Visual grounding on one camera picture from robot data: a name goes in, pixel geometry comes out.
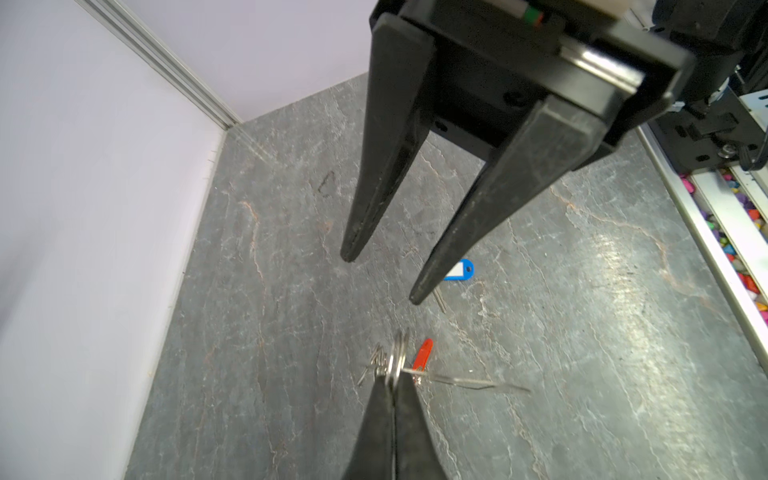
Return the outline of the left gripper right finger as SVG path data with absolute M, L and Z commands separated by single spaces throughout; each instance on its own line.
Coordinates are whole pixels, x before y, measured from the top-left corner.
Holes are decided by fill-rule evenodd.
M 411 374 L 399 375 L 394 402 L 395 478 L 446 480 Z

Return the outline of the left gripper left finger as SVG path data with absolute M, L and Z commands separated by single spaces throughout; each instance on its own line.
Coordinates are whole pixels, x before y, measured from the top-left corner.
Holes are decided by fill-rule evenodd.
M 343 479 L 388 480 L 394 470 L 394 401 L 384 377 L 374 380 Z

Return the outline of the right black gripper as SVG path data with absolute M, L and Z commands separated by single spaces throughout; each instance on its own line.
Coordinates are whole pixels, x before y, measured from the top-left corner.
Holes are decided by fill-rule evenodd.
M 485 165 L 419 273 L 415 305 L 539 193 L 661 115 L 694 65 L 683 47 L 578 1 L 380 1 L 370 28 L 342 259 L 361 254 L 429 134 Z

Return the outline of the metal keyring with shoe plate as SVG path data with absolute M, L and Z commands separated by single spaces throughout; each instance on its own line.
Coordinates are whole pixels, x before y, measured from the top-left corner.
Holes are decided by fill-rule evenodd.
M 416 385 L 427 381 L 474 391 L 532 393 L 532 390 L 527 387 L 506 381 L 455 377 L 431 372 L 427 369 L 427 364 L 434 346 L 433 340 L 428 338 L 422 343 L 412 362 L 408 362 L 408 346 L 409 332 L 403 330 L 396 332 L 389 350 L 385 349 L 381 343 L 377 343 L 355 385 L 361 387 L 368 377 L 383 378 L 385 384 L 394 390 L 397 387 L 399 375 L 406 373 L 411 376 Z

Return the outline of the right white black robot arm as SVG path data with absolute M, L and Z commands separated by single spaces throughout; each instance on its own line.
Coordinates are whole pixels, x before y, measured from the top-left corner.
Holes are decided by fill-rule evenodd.
M 659 1 L 647 31 L 602 1 L 380 1 L 360 173 L 341 256 L 354 261 L 430 133 L 484 165 L 411 290 L 419 304 L 484 236 L 563 175 L 676 103 L 705 112 L 767 46 L 763 1 Z

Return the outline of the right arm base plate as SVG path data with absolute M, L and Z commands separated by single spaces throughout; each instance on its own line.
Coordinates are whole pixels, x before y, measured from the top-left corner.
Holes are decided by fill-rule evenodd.
M 687 105 L 649 126 L 678 174 L 733 165 L 749 172 L 767 166 L 767 133 L 731 88 L 710 105 Z

